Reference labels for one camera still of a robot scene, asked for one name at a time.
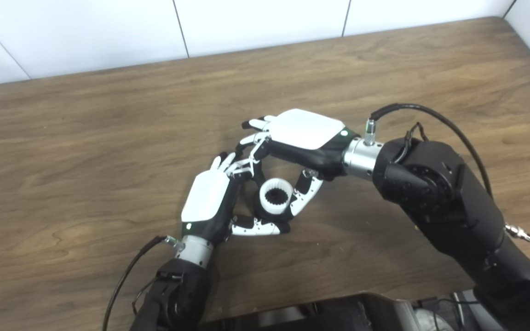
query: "metal fitting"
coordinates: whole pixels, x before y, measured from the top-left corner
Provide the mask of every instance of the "metal fitting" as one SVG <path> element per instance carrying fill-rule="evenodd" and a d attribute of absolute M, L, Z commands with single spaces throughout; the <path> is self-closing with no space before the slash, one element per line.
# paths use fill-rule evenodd
<path fill-rule="evenodd" d="M 375 144 L 375 130 L 376 122 L 372 119 L 368 119 L 368 122 L 365 125 L 365 136 L 363 138 L 363 143 L 366 146 L 372 146 Z"/>
<path fill-rule="evenodd" d="M 530 234 L 528 234 L 527 232 L 524 232 L 522 228 L 519 228 L 518 226 L 506 224 L 504 226 L 504 229 L 507 231 L 507 233 L 511 237 L 517 238 L 517 239 L 523 239 L 525 241 L 530 242 Z"/>
<path fill-rule="evenodd" d="M 167 238 L 165 238 L 163 242 L 178 251 L 182 251 L 185 249 L 185 243 L 175 239 L 174 237 L 171 237 L 170 235 L 168 235 Z"/>

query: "robotic finger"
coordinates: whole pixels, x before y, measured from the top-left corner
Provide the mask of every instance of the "robotic finger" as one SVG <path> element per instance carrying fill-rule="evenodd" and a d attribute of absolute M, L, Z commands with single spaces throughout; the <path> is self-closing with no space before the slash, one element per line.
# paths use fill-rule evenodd
<path fill-rule="evenodd" d="M 296 187 L 281 178 L 271 178 L 255 195 L 255 217 L 234 216 L 232 234 L 276 235 L 288 233 L 288 222 L 299 214 L 318 193 L 322 179 L 318 172 L 304 169 Z"/>

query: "wall seam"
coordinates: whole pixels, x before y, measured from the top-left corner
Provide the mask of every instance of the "wall seam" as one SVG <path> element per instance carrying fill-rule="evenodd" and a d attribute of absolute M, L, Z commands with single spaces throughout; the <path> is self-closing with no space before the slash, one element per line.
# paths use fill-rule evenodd
<path fill-rule="evenodd" d="M 26 74 L 26 76 L 28 76 L 28 79 L 32 79 L 32 77 L 30 77 L 30 75 L 28 74 L 28 72 L 22 67 L 21 64 L 19 64 L 19 62 L 17 62 L 17 60 L 13 57 L 13 55 L 11 55 L 11 53 L 9 52 L 9 50 L 4 46 L 4 44 L 2 44 L 2 42 L 0 41 L 0 46 L 1 48 L 4 49 L 4 51 L 6 51 L 6 53 L 9 55 L 9 57 L 11 57 L 13 59 L 13 62 L 15 62 L 17 64 L 17 66 L 23 71 L 24 74 Z"/>

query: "black cable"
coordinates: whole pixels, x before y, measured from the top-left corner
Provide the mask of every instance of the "black cable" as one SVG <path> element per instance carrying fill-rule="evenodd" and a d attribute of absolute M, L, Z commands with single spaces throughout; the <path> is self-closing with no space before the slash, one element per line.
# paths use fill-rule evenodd
<path fill-rule="evenodd" d="M 454 303 L 454 304 L 479 304 L 479 302 L 477 301 L 455 301 L 455 300 L 451 300 L 451 299 L 439 299 L 437 300 L 437 302 L 435 303 L 435 308 L 433 309 L 433 321 L 435 322 L 435 330 L 436 331 L 440 331 L 439 330 L 439 325 L 437 324 L 437 308 L 439 308 L 439 304 L 441 302 L 450 302 L 450 303 Z"/>
<path fill-rule="evenodd" d="M 441 115 L 440 113 L 437 113 L 433 109 L 430 109 L 428 107 L 417 105 L 415 103 L 392 103 L 391 105 L 387 105 L 385 107 L 382 107 L 376 111 L 374 111 L 369 119 L 378 121 L 383 117 L 384 115 L 387 115 L 388 113 L 391 113 L 393 111 L 397 111 L 400 109 L 415 109 L 418 111 L 421 111 L 423 113 L 427 113 L 436 119 L 438 119 L 440 122 L 442 122 L 444 125 L 448 126 L 455 134 L 461 139 L 469 153 L 472 155 L 473 159 L 476 161 L 476 164 L 478 165 L 478 169 L 480 171 L 480 174 L 482 175 L 482 181 L 484 182 L 484 188 L 486 188 L 486 192 L 488 192 L 488 195 L 490 197 L 494 198 L 492 195 L 492 187 L 490 186 L 490 179 L 488 178 L 488 173 L 486 172 L 486 167 L 484 166 L 484 163 L 482 162 L 482 159 L 480 158 L 480 155 L 478 155 L 475 148 L 473 148 L 472 143 L 469 142 L 469 139 L 459 130 L 459 128 L 450 120 L 448 120 L 445 116 Z"/>
<path fill-rule="evenodd" d="M 118 293 L 120 293 L 120 289 L 122 288 L 122 285 L 124 285 L 124 281 L 126 281 L 126 277 L 128 277 L 128 274 L 130 274 L 132 268 L 138 262 L 138 260 L 145 255 L 149 250 L 151 250 L 153 247 L 164 241 L 167 237 L 165 236 L 156 236 L 151 241 L 149 241 L 144 247 L 142 247 L 138 254 L 132 259 L 130 264 L 128 265 L 128 268 L 126 268 L 126 271 L 122 274 L 122 277 L 120 277 L 120 280 L 118 281 L 118 285 L 116 285 L 116 288 L 114 289 L 114 293 L 112 293 L 112 296 L 109 298 L 108 307 L 105 310 L 104 315 L 104 322 L 101 327 L 102 331 L 107 331 L 108 329 L 108 322 L 109 322 L 109 315 L 112 312 L 112 308 L 114 306 L 114 302 L 116 301 L 116 298 L 118 297 Z"/>
<path fill-rule="evenodd" d="M 138 299 L 141 295 L 143 295 L 144 290 L 146 290 L 150 285 L 152 285 L 157 279 L 158 277 L 154 277 L 153 279 L 151 279 L 151 281 L 149 281 L 149 283 L 147 283 L 143 288 L 141 288 L 138 294 L 136 294 L 134 301 L 132 301 L 132 311 L 134 312 L 134 316 L 138 314 L 138 311 L 136 310 L 136 303 L 138 302 Z"/>
<path fill-rule="evenodd" d="M 399 163 L 406 157 L 406 154 L 408 154 L 408 149 L 412 147 L 412 136 L 414 135 L 414 131 L 418 128 L 418 130 L 421 132 L 421 138 L 423 141 L 429 141 L 429 138 L 425 134 L 425 128 L 422 127 L 422 124 L 420 122 L 416 122 L 414 126 L 408 131 L 406 131 L 406 135 L 404 135 L 404 148 L 402 149 L 402 152 L 400 152 L 400 155 L 396 157 L 396 159 L 393 161 L 394 163 Z"/>

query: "wooden table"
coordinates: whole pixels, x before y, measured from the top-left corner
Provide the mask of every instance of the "wooden table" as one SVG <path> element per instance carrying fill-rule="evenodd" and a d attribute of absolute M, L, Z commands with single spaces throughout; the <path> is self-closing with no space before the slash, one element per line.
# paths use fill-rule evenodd
<path fill-rule="evenodd" d="M 98 330 L 130 259 L 154 235 L 179 234 L 194 176 L 249 133 L 242 121 L 302 108 L 363 132 L 396 101 L 465 130 L 507 221 L 530 232 L 530 51 L 497 18 L 0 85 L 0 330 Z M 470 160 L 444 125 L 412 111 L 382 119 L 378 139 L 417 120 Z M 300 169 L 265 167 L 291 182 Z M 206 319 L 472 286 L 370 182 L 325 184 L 291 225 L 219 247 Z M 111 330 L 128 329 L 135 293 L 171 256 L 162 247 L 141 260 Z"/>

